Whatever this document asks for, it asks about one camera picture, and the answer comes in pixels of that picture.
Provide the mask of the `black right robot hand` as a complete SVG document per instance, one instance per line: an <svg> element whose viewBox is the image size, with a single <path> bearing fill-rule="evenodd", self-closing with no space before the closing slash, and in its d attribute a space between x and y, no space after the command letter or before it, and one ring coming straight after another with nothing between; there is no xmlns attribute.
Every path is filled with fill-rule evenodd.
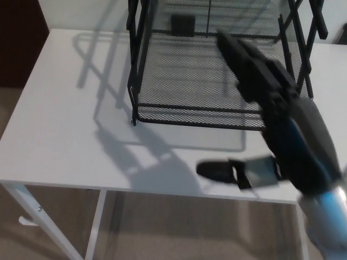
<svg viewBox="0 0 347 260"><path fill-rule="evenodd" d="M247 160L205 160L196 173L242 190L288 180L305 196L334 189L342 180L337 153L313 100L302 97L281 62L255 46L219 31L216 44L235 74L246 102L260 106L262 137L271 155Z"/></svg>

